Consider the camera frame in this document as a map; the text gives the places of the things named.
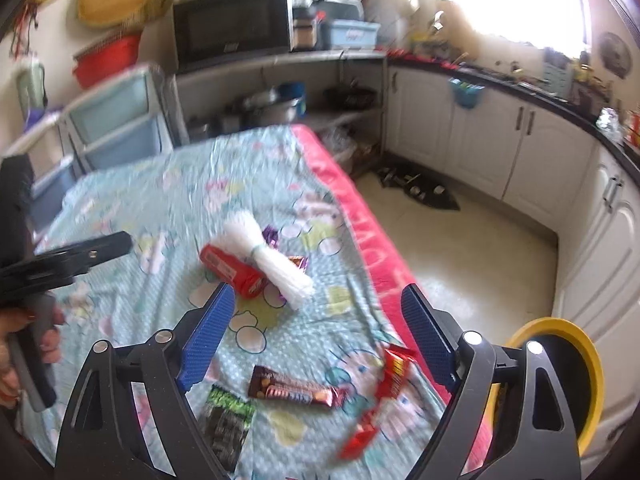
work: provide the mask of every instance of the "light blue bed sheet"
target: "light blue bed sheet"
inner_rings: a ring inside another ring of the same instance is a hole
[[[25,434],[52,462],[66,404],[92,344],[102,338],[114,346],[144,342],[202,306],[217,281],[200,264],[198,250],[240,208],[252,211],[262,227],[280,230],[285,254],[308,256],[316,291],[297,312],[272,285],[254,300],[237,300],[206,379],[188,393],[194,414],[212,383],[246,399],[256,364],[345,387],[350,396],[331,411],[254,401],[257,412],[231,477],[388,479],[409,473],[444,410],[417,369],[363,457],[336,458],[372,403],[380,344],[397,336],[337,202],[309,170],[286,126],[92,173],[68,193],[40,250],[119,230],[133,236],[134,250],[56,291],[68,321],[61,330],[63,360],[54,366],[58,402],[44,413],[27,406],[23,415]],[[171,472],[140,384],[134,395],[154,465]]]

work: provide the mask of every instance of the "black countertop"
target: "black countertop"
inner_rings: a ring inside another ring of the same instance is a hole
[[[457,70],[454,68],[446,68],[438,63],[424,62],[420,60],[410,60],[401,58],[388,58],[389,66],[397,66],[402,68],[412,68],[414,70],[424,70],[425,72],[433,72],[450,77],[457,77],[472,84],[484,85],[491,88],[500,90],[507,94],[513,95],[518,99],[529,102],[533,105],[544,108],[556,115],[561,116],[563,119],[575,124],[585,132],[595,137],[597,141],[602,144],[613,155],[618,164],[626,171],[631,180],[634,181],[636,186],[640,188],[640,170],[634,164],[634,162],[626,156],[622,146],[607,139],[604,134],[597,129],[594,123],[578,115],[569,107],[563,105],[562,102],[556,101],[553,98],[547,98],[543,94],[539,94],[534,91],[527,90],[526,88],[517,85],[516,83],[503,81],[493,78],[489,75],[480,72],[469,72],[467,70]]]

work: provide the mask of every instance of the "red mattress edge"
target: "red mattress edge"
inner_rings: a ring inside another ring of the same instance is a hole
[[[417,283],[411,270],[380,227],[354,183],[331,158],[316,134],[303,124],[292,124],[291,130],[303,147],[308,167],[320,182],[331,190],[340,203],[340,208],[351,225],[356,245],[370,275],[382,311],[407,348],[416,351],[420,369],[440,398],[445,403],[449,402],[449,392],[433,379],[433,375],[420,354],[414,337],[402,316],[400,309],[402,290],[410,283]],[[490,443],[491,431],[488,424],[483,421],[469,455],[467,464],[469,470],[482,465]]]

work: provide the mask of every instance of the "mattress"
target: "mattress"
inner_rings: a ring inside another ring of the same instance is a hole
[[[273,285],[236,299],[234,316],[205,380],[187,394],[196,416],[212,384],[246,399],[254,365],[348,391],[341,408],[255,401],[257,411],[232,478],[404,478],[433,434],[449,397],[419,360],[380,434],[363,456],[337,455],[373,402],[382,345],[415,348],[399,308],[413,282],[392,243],[348,177],[302,126],[270,126],[187,146],[84,177],[39,246],[43,251],[119,230],[134,251],[55,291],[65,310],[63,359],[54,366],[58,402],[43,413],[25,405],[22,426],[52,462],[76,377],[93,343],[145,341],[202,306],[218,284],[198,250],[229,212],[247,208],[280,234],[280,250],[306,256],[316,291],[293,311]],[[154,465],[172,472],[142,384],[138,421]],[[481,427],[467,469],[482,463]]]

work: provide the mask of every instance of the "microwave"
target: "microwave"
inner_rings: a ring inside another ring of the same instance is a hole
[[[174,5],[178,72],[290,52],[290,0],[188,0]]]

